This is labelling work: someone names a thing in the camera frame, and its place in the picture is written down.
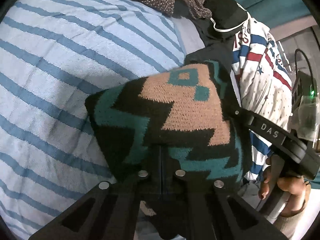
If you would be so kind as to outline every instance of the striped bedsheet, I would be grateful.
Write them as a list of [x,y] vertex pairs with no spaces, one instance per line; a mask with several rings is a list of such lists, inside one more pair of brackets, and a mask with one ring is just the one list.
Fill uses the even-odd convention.
[[173,23],[132,0],[18,0],[0,24],[0,215],[19,239],[114,182],[85,98],[183,65]]

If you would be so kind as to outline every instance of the human hand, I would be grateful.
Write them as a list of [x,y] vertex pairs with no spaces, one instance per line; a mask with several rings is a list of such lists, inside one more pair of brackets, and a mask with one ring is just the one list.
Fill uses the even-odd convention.
[[[266,160],[266,164],[271,165],[271,158]],[[263,182],[260,185],[259,198],[265,199],[270,191],[269,182],[271,179],[271,166],[267,167],[263,172]],[[277,181],[278,187],[283,191],[288,191],[291,196],[281,212],[282,217],[292,217],[300,212],[303,208],[303,204],[308,199],[310,190],[307,189],[307,185],[304,178],[286,177],[279,178]]]

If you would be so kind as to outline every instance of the blue star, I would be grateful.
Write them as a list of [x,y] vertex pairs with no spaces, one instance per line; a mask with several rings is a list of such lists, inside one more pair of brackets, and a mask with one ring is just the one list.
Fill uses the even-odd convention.
[[261,73],[264,73],[264,72],[262,71],[262,67],[259,67],[259,69],[258,69],[257,71],[260,73],[260,75],[261,75]]

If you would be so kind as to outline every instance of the teal curtain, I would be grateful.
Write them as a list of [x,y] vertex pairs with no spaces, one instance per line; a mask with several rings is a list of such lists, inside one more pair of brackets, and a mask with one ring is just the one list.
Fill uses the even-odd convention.
[[311,15],[302,0],[236,0],[269,28]]

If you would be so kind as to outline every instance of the screw head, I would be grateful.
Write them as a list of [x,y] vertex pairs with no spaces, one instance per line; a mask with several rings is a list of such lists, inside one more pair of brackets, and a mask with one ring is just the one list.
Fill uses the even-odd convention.
[[214,186],[215,186],[215,187],[218,187],[218,188],[222,188],[222,187],[224,186],[224,183],[223,183],[223,181],[221,181],[221,180],[216,180],[216,181],[214,182]]
[[144,177],[148,176],[148,172],[141,170],[138,172],[138,176],[144,178]]
[[186,172],[184,170],[177,170],[176,171],[176,175],[178,177],[183,177],[186,174]]
[[99,184],[99,189],[107,189],[109,187],[109,183],[106,181],[103,181]]

